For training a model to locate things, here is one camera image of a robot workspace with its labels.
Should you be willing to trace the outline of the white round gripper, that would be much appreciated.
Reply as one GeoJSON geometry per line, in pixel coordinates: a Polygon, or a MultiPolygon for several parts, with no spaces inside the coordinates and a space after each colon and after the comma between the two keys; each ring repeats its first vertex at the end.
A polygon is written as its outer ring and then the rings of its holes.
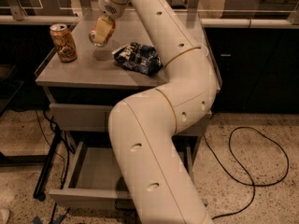
{"type": "Polygon", "coordinates": [[[98,0],[99,8],[106,14],[100,16],[95,26],[94,42],[105,45],[115,29],[115,21],[122,16],[128,0],[98,0]]]}

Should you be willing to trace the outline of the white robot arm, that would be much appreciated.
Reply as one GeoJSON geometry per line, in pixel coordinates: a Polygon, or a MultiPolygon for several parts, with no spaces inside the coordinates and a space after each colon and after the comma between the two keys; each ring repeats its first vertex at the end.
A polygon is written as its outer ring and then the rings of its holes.
{"type": "Polygon", "coordinates": [[[164,65],[167,83],[118,102],[108,132],[142,224],[214,224],[172,138],[212,107],[211,62],[165,0],[99,0],[112,18],[131,3],[164,65]]]}

